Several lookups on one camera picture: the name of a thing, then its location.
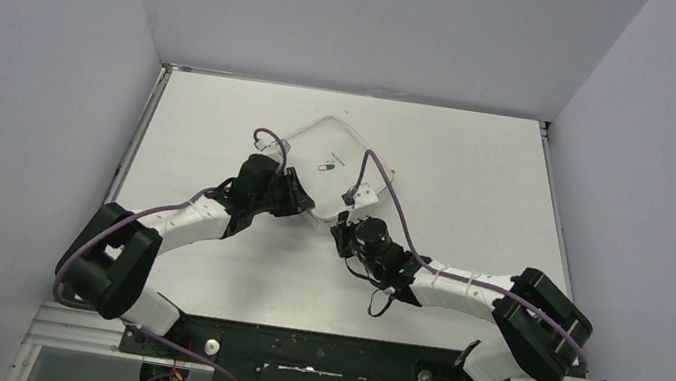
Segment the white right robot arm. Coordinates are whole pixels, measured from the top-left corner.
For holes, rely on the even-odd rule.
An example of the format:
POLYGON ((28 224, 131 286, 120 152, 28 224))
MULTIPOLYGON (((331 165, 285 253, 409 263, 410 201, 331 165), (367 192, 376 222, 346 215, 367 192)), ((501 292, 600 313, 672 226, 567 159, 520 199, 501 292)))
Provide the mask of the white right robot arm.
POLYGON ((498 328, 498 337, 465 349, 450 381, 563 381, 583 361, 592 323, 542 271, 487 276, 454 269, 395 243, 377 217, 350 221, 342 212, 330 232, 340 258, 358 260, 363 278, 389 300, 457 311, 498 328))

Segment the grey storage box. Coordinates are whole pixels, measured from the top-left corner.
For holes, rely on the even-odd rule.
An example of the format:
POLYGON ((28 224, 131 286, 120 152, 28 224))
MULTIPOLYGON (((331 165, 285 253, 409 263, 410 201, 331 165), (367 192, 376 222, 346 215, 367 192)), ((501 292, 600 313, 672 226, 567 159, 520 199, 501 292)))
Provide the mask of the grey storage box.
POLYGON ((386 200, 387 189, 379 171, 367 167, 366 174, 360 175, 369 145, 340 118, 319 118, 285 136, 284 141, 291 147, 287 166, 296 169, 306 193, 316 203, 303 214, 315 229, 323 232, 335 224, 337 215, 346 211, 341 195, 352 186, 366 182, 378 193, 380 203, 386 200))

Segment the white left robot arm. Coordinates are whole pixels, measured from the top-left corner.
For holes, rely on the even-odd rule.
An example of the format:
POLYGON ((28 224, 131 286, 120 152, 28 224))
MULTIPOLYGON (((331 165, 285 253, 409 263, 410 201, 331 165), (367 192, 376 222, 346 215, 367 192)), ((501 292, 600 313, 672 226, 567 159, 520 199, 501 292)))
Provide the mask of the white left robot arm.
POLYGON ((252 154, 239 173, 189 200, 139 211, 101 206, 55 268, 53 296, 65 307, 90 308, 148 330, 157 355, 183 352, 186 313, 146 284, 160 255, 201 241, 229 238, 259 214, 303 214, 315 206, 292 167, 252 154))

